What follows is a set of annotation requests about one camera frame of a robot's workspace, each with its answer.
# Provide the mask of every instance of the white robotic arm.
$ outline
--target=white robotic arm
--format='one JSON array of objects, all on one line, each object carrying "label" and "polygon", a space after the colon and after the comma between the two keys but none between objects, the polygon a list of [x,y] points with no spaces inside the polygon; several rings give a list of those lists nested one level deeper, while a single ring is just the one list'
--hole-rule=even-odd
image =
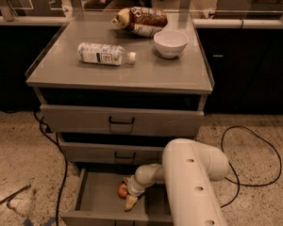
[{"label": "white robotic arm", "polygon": [[225,178],[225,154],[190,139],[174,139],[165,147],[162,165],[140,166],[127,180],[128,194],[140,196],[157,181],[165,182],[174,226],[226,226],[211,181]]}]

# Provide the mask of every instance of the bottle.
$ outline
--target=bottle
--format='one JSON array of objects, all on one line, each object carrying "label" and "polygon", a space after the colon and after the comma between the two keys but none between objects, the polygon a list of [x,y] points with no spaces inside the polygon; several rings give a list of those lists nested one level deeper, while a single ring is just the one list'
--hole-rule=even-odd
[{"label": "bottle", "polygon": [[168,18],[163,9],[133,7],[121,9],[112,22],[125,31],[153,38],[168,24]]},{"label": "bottle", "polygon": [[120,45],[82,42],[77,47],[78,59],[85,63],[120,66],[134,64],[134,52],[127,52]]}]

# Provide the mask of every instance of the power cord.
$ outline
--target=power cord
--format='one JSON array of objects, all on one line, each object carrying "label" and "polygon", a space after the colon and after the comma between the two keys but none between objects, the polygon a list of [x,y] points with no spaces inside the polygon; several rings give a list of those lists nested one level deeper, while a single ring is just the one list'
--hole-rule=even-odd
[{"label": "power cord", "polygon": [[67,177],[67,172],[68,172],[68,161],[66,160],[63,152],[62,152],[62,149],[60,148],[59,144],[58,144],[58,135],[56,134],[56,141],[54,141],[51,137],[49,137],[43,127],[46,126],[48,127],[48,124],[45,123],[43,120],[44,120],[44,117],[42,117],[41,119],[38,118],[37,116],[37,112],[34,111],[34,117],[35,119],[39,122],[39,129],[41,131],[41,133],[46,136],[50,141],[52,141],[57,147],[58,147],[58,150],[60,151],[60,153],[62,154],[63,158],[64,158],[64,165],[65,165],[65,168],[64,168],[64,175],[63,175],[63,179],[62,179],[62,183],[60,185],[60,188],[58,190],[58,199],[57,199],[57,205],[56,205],[56,226],[58,226],[58,210],[59,210],[59,203],[60,203],[60,198],[61,198],[61,195],[62,195],[62,191],[63,191],[63,188],[64,188],[64,185],[65,185],[65,182],[66,182],[66,177]]},{"label": "power cord", "polygon": [[223,136],[222,136],[222,140],[221,140],[221,150],[223,151],[223,153],[225,152],[225,149],[224,149],[225,134],[226,134],[229,130],[231,130],[231,129],[237,129],[237,128],[238,128],[238,129],[244,129],[244,130],[248,131],[248,132],[251,133],[253,136],[255,136],[255,137],[259,138],[260,140],[262,140],[263,142],[267,143],[267,144],[274,150],[275,154],[277,155],[278,161],[279,161],[279,173],[277,174],[277,176],[276,176],[271,182],[266,183],[266,184],[259,184],[259,185],[258,185],[258,184],[244,184],[244,183],[241,183],[241,182],[240,182],[240,179],[239,179],[239,176],[238,176],[237,172],[235,171],[235,169],[234,169],[234,167],[232,166],[232,164],[229,163],[230,168],[232,168],[232,170],[233,170],[233,172],[234,172],[234,174],[235,174],[235,176],[236,176],[237,182],[235,182],[235,181],[233,181],[233,180],[231,180],[231,179],[228,179],[227,177],[225,177],[225,178],[226,178],[226,180],[227,180],[228,182],[230,182],[230,183],[232,183],[232,184],[235,184],[235,185],[237,185],[238,187],[237,187],[237,192],[236,192],[236,195],[234,196],[234,198],[233,198],[230,202],[228,202],[228,203],[222,205],[221,207],[226,207],[226,206],[228,206],[229,204],[231,204],[233,201],[235,201],[235,200],[237,199],[237,197],[238,197],[238,195],[239,195],[239,193],[240,193],[241,186],[249,186],[249,187],[270,186],[270,185],[274,184],[274,183],[280,178],[280,176],[281,176],[281,174],[282,174],[282,159],[281,159],[281,156],[280,156],[279,152],[276,150],[275,146],[274,146],[271,142],[269,142],[269,141],[267,141],[266,139],[260,137],[258,134],[256,134],[255,132],[253,132],[252,130],[250,130],[249,128],[247,128],[247,127],[245,127],[245,126],[240,126],[240,125],[230,126],[230,127],[228,127],[228,128],[224,131]]}]

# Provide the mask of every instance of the white bowl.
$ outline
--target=white bowl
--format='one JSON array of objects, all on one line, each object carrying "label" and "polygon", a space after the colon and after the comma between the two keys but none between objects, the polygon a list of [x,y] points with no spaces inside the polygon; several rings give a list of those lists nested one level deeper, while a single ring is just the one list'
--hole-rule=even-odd
[{"label": "white bowl", "polygon": [[189,41],[187,35],[175,30],[162,30],[155,34],[154,44],[163,57],[179,56]]}]

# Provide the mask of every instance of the floor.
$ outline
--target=floor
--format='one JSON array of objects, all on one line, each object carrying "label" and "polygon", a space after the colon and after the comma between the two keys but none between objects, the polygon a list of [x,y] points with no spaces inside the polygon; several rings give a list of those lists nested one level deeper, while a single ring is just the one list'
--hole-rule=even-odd
[{"label": "floor", "polygon": [[[247,129],[231,128],[238,125],[274,145],[281,157],[282,168],[279,179],[272,185],[241,186],[237,199],[222,208],[227,223],[235,226],[283,226],[283,116],[209,114],[205,116],[196,138],[221,148],[225,133],[225,154],[241,183],[266,184],[279,174],[279,158],[269,144]],[[0,225],[55,225],[65,165],[57,146],[41,133],[39,126],[33,112],[0,112],[0,201],[31,185],[10,202],[10,209],[5,203],[0,205]],[[227,177],[236,181],[233,172]],[[60,212],[71,210],[77,182],[77,171],[69,163]],[[221,205],[231,201],[237,192],[237,186],[226,179],[212,185]]]}]

